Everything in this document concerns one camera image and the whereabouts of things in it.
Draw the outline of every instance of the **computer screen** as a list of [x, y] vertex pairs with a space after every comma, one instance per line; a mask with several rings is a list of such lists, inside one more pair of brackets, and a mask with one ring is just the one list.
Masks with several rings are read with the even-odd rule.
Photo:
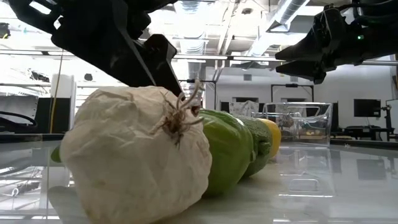
[[338, 103], [333, 104], [333, 111], [331, 115], [331, 131], [337, 132], [339, 128], [338, 125]]
[[[50, 132], [50, 118], [53, 98], [39, 98], [35, 120], [37, 133]], [[69, 130], [70, 98], [57, 98], [53, 116], [53, 133], [65, 133]]]
[[380, 100], [354, 100], [354, 116], [361, 118], [380, 118], [381, 101]]

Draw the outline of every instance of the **transparent bin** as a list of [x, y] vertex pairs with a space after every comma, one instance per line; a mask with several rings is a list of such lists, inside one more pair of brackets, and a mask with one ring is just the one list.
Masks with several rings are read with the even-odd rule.
[[328, 147], [332, 109], [330, 103], [268, 103], [261, 116], [278, 125], [282, 146]]
[[292, 200], [335, 196], [329, 149], [282, 146], [276, 163], [283, 183], [279, 196]]
[[49, 159], [59, 144], [40, 134], [0, 134], [0, 223], [62, 223], [49, 189], [73, 181]]

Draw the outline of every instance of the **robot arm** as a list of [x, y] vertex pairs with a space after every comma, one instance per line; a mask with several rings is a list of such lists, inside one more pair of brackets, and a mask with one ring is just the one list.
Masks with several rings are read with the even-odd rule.
[[[326, 72], [339, 65], [359, 65], [367, 59], [398, 53], [398, 0], [382, 1], [325, 6], [314, 17], [313, 27], [303, 40], [276, 53], [276, 59], [289, 61], [276, 71], [319, 84]], [[349, 7], [354, 8], [355, 20], [351, 24], [340, 13]]]
[[[138, 38], [150, 24], [148, 13], [177, 0], [9, 0], [18, 19], [52, 34], [52, 42], [129, 86], [182, 90], [171, 67], [177, 50], [163, 35], [144, 44]], [[61, 26], [56, 29], [55, 21]]]

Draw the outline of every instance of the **yellow lemon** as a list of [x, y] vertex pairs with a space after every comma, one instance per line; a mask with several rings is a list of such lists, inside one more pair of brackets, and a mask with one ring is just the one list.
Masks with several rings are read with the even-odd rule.
[[270, 158], [273, 158], [276, 156], [276, 154], [279, 151], [280, 141], [282, 139], [282, 133], [280, 132], [280, 129], [278, 128], [278, 125], [275, 124], [275, 122], [261, 118], [259, 118], [259, 120], [262, 121], [264, 124], [266, 124], [267, 127], [271, 130], [272, 147], [271, 147], [271, 152], [269, 154]]

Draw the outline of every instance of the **cable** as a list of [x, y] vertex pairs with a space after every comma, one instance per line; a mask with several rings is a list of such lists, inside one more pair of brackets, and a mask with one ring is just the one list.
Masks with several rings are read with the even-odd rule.
[[395, 1], [395, 0], [387, 0], [387, 1], [384, 1], [384, 2], [379, 2], [379, 3], [374, 3], [374, 4], [352, 3], [352, 4], [346, 4], [346, 5], [343, 5], [343, 6], [339, 6], [339, 7], [336, 7], [336, 8], [338, 10], [342, 11], [344, 9], [348, 9], [348, 8], [351, 8], [351, 7], [355, 7], [355, 8], [357, 8], [357, 7], [375, 7], [375, 6], [377, 7], [377, 6], [382, 6], [384, 4], [387, 4], [387, 3], [390, 3], [390, 2], [393, 2], [393, 1]]
[[58, 86], [60, 84], [62, 60], [63, 60], [63, 49], [62, 49], [62, 53], [61, 53], [61, 62], [60, 62], [60, 69], [58, 71], [57, 84], [55, 86], [54, 101], [53, 101], [53, 104], [51, 107], [50, 134], [52, 134], [53, 125], [54, 125], [53, 122], [54, 122], [54, 114], [55, 114], [55, 104], [57, 103], [57, 94], [58, 94]]
[[16, 117], [18, 117], [18, 118], [26, 119], [26, 120], [28, 120], [29, 122], [32, 123], [32, 125], [31, 125], [32, 127], [37, 127], [36, 121], [35, 121], [34, 119], [28, 117], [28, 116], [25, 116], [25, 115], [22, 115], [22, 114], [17, 114], [17, 113], [5, 112], [5, 111], [0, 111], [0, 114], [8, 115], [8, 116], [16, 116]]

